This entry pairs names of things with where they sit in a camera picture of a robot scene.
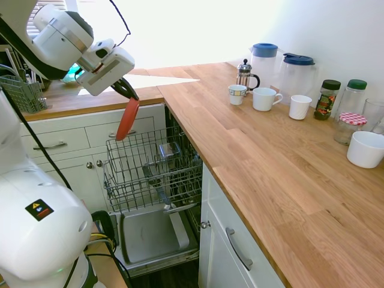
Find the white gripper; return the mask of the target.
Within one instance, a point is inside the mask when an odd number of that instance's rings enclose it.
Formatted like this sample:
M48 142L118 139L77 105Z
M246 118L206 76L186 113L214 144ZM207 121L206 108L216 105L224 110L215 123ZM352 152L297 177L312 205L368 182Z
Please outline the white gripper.
M128 99L139 101L139 96L129 82L123 78L135 66L134 58L123 48L115 47L102 60L101 67L96 71L85 71L77 81L91 95L97 96L108 87Z

